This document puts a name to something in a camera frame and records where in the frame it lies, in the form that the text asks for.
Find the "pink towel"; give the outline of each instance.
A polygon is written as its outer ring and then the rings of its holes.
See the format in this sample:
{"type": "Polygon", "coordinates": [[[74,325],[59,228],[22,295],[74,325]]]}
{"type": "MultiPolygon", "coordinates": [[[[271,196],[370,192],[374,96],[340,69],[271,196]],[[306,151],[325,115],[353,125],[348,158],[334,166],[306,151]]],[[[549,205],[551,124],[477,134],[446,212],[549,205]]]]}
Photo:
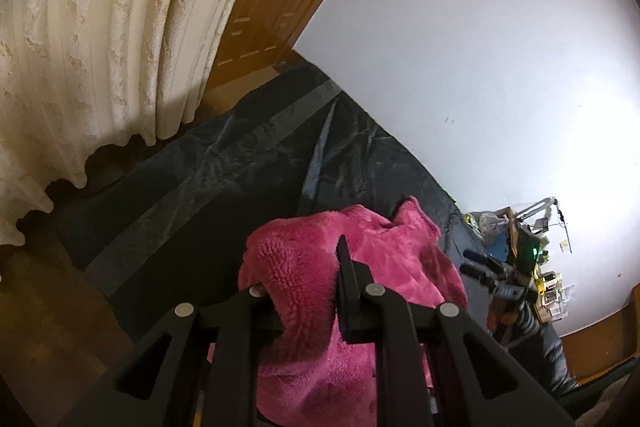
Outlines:
{"type": "MultiPolygon", "coordinates": [[[[415,198],[393,221],[356,204],[260,227],[247,240],[239,287],[262,283],[285,327],[262,354],[257,388],[258,409],[282,426],[376,424],[374,347],[345,344],[335,316],[342,234],[351,258],[368,264],[376,282],[423,306],[466,308],[460,275],[437,247],[440,230],[415,198]]],[[[426,360],[424,368],[430,385],[426,360]]]]}

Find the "black tarp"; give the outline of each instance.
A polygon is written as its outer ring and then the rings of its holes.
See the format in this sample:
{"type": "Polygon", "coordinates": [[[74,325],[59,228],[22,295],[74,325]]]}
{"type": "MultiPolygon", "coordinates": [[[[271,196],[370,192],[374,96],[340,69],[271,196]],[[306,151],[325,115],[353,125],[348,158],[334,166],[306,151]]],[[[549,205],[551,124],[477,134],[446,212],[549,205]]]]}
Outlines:
{"type": "MultiPolygon", "coordinates": [[[[442,230],[453,263],[466,248],[483,251],[418,160],[300,63],[116,184],[68,204],[57,225],[75,266],[137,340],[177,303],[204,306],[236,292],[244,242],[260,225],[353,203],[392,217],[409,195],[442,230]]],[[[476,282],[465,286],[484,327],[489,297],[476,282]]]]}

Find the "metal screw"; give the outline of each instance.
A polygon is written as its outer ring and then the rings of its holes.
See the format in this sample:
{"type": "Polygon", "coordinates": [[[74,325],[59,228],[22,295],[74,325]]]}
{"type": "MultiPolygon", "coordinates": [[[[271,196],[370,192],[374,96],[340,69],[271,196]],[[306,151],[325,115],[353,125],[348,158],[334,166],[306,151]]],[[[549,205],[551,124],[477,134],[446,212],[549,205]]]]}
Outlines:
{"type": "Polygon", "coordinates": [[[380,297],[385,294],[385,287],[382,284],[378,284],[376,282],[372,282],[367,284],[366,288],[364,288],[369,295],[372,297],[380,297]]]}
{"type": "Polygon", "coordinates": [[[267,295],[267,290],[264,289],[264,286],[262,286],[261,284],[256,284],[249,288],[249,295],[251,295],[252,297],[264,297],[265,295],[267,295]]]}
{"type": "Polygon", "coordinates": [[[183,302],[182,304],[178,304],[174,311],[178,317],[188,317],[193,313],[193,304],[183,302]]]}
{"type": "Polygon", "coordinates": [[[445,302],[440,305],[440,313],[445,317],[449,317],[452,319],[453,317],[457,317],[460,313],[460,308],[458,308],[453,302],[445,302]]]}

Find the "cream curtain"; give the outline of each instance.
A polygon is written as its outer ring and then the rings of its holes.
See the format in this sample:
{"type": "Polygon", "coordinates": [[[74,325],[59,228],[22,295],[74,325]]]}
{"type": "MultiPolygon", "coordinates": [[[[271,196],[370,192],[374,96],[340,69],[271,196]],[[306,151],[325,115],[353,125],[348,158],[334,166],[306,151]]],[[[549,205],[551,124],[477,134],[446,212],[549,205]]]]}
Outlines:
{"type": "Polygon", "coordinates": [[[234,0],[0,0],[0,244],[98,147],[193,120],[234,0]]]}

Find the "black metal bracket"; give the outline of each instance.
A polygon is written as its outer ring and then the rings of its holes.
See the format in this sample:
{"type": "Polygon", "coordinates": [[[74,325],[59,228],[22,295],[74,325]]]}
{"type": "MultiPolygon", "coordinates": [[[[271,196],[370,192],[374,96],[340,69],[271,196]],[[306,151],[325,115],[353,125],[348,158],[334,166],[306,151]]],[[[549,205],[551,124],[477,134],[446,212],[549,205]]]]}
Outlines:
{"type": "Polygon", "coordinates": [[[538,292],[530,287],[511,284],[514,267],[502,263],[490,255],[482,255],[473,250],[465,250],[463,257],[467,260],[460,266],[460,273],[477,280],[487,288],[494,298],[505,301],[527,301],[535,304],[538,292]]]}
{"type": "Polygon", "coordinates": [[[254,425],[258,350],[281,333],[271,299],[255,287],[202,309],[180,304],[60,427],[188,427],[200,396],[202,427],[254,425]],[[216,343],[211,364],[210,343],[216,343]]]}
{"type": "MultiPolygon", "coordinates": [[[[342,339],[375,343],[379,427],[570,427],[571,418],[453,303],[408,303],[376,284],[366,264],[337,247],[342,339]],[[433,377],[430,405],[422,354],[433,377]],[[524,411],[535,414],[523,414],[524,411]]],[[[227,302],[169,311],[63,419],[60,427],[256,425],[258,351],[282,333],[260,286],[227,302]],[[210,343],[213,360],[207,362],[210,343]]]]}
{"type": "Polygon", "coordinates": [[[558,403],[463,309],[453,303],[425,308],[375,284],[369,267],[351,260],[344,237],[337,256],[342,339],[376,343],[378,427],[537,427],[541,419],[554,427],[573,426],[558,403]],[[422,350],[437,413],[430,409],[422,350]]]}

